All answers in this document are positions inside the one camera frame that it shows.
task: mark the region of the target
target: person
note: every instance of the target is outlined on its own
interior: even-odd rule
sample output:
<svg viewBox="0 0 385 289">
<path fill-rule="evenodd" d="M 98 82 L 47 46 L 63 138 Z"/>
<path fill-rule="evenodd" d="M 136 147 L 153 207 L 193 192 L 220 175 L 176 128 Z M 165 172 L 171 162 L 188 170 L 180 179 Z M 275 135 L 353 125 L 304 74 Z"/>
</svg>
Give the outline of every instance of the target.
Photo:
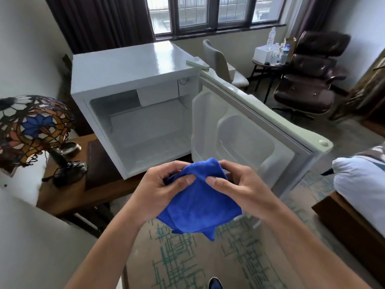
<svg viewBox="0 0 385 289">
<path fill-rule="evenodd" d="M 313 235 L 255 171 L 226 160 L 219 163 L 229 171 L 229 181 L 209 176 L 206 183 L 267 224 L 306 288 L 370 288 Z M 173 161 L 147 171 L 132 197 L 113 218 L 65 289 L 116 288 L 139 229 L 146 221 L 156 218 L 177 193 L 196 179 L 195 175 L 187 175 L 168 186 L 164 185 L 163 179 L 187 165 L 189 163 Z M 210 283 L 212 289 L 222 288 L 216 278 L 212 278 Z"/>
</svg>

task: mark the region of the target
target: hand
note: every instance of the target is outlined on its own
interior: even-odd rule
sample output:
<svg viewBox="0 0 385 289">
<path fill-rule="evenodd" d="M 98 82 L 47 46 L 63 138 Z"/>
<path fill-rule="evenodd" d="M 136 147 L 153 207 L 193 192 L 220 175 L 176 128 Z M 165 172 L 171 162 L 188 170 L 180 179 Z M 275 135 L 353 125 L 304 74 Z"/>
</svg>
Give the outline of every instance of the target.
<svg viewBox="0 0 385 289">
<path fill-rule="evenodd" d="M 265 220 L 280 206 L 281 201 L 253 169 L 227 160 L 221 160 L 219 163 L 222 168 L 230 172 L 227 176 L 234 184 L 212 176 L 206 178 L 206 183 L 213 189 L 228 195 L 242 210 Z"/>
<path fill-rule="evenodd" d="M 168 186 L 165 186 L 163 182 L 164 179 L 189 164 L 183 161 L 172 161 L 152 167 L 146 172 L 126 204 L 138 225 L 156 218 L 177 193 L 194 182 L 195 175 L 180 177 Z"/>
</svg>

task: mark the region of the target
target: chair seat cushion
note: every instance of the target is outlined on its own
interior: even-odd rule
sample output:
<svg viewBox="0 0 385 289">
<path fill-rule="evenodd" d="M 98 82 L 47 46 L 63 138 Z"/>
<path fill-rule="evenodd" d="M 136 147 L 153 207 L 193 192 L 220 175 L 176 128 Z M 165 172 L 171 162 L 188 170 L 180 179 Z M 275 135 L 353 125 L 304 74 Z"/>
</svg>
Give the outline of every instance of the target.
<svg viewBox="0 0 385 289">
<path fill-rule="evenodd" d="M 279 103 L 299 111 L 323 114 L 331 108 L 334 92 L 322 87 L 283 79 L 274 93 L 274 98 Z"/>
<path fill-rule="evenodd" d="M 231 83 L 237 88 L 242 88 L 242 87 L 248 87 L 249 86 L 249 81 L 237 70 L 235 71 L 234 74 L 234 80 Z"/>
<path fill-rule="evenodd" d="M 305 83 L 310 84 L 312 86 L 321 87 L 324 89 L 329 89 L 330 85 L 326 84 L 324 80 L 312 78 L 312 77 L 305 77 L 305 76 L 299 76 L 294 74 L 286 74 L 284 76 L 285 79 L 288 79 L 292 82 L 298 82 L 298 83 Z"/>
</svg>

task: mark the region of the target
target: window sill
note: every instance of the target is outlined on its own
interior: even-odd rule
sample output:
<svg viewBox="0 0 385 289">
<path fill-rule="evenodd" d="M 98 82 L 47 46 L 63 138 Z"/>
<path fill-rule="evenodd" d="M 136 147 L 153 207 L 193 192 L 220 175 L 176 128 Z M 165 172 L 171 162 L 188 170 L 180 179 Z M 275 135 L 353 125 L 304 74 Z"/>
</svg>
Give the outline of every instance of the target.
<svg viewBox="0 0 385 289">
<path fill-rule="evenodd" d="M 244 31 L 250 31 L 250 30 L 259 30 L 259 29 L 265 29 L 265 28 L 272 28 L 272 27 L 282 27 L 286 26 L 286 24 L 278 24 L 278 23 L 271 23 L 271 24 L 255 24 L 247 28 L 232 28 L 232 29 L 222 29 L 222 30 L 216 30 L 216 31 L 208 31 L 208 32 L 199 32 L 199 33 L 191 33 L 191 34 L 185 34 L 185 35 L 179 35 L 179 36 L 172 36 L 172 35 L 162 35 L 162 36 L 155 36 L 156 41 L 164 41 L 164 40 L 185 40 L 189 38 L 196 38 L 196 37 L 209 37 L 212 35 L 219 35 L 219 34 L 225 34 L 225 33 L 232 33 L 232 32 L 244 32 Z"/>
</svg>

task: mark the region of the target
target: lamp base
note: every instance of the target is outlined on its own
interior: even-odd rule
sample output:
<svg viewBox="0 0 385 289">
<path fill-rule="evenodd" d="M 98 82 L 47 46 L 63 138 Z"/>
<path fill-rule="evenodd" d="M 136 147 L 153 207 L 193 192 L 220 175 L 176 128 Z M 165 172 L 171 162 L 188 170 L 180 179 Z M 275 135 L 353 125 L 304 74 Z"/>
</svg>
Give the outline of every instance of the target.
<svg viewBox="0 0 385 289">
<path fill-rule="evenodd" d="M 52 184 L 57 188 L 60 188 L 62 186 L 73 184 L 81 180 L 86 174 L 87 169 L 88 165 L 85 162 L 68 161 L 67 166 L 60 166 L 55 171 L 54 175 L 48 178 L 43 178 L 42 181 L 48 181 L 52 179 Z"/>
</svg>

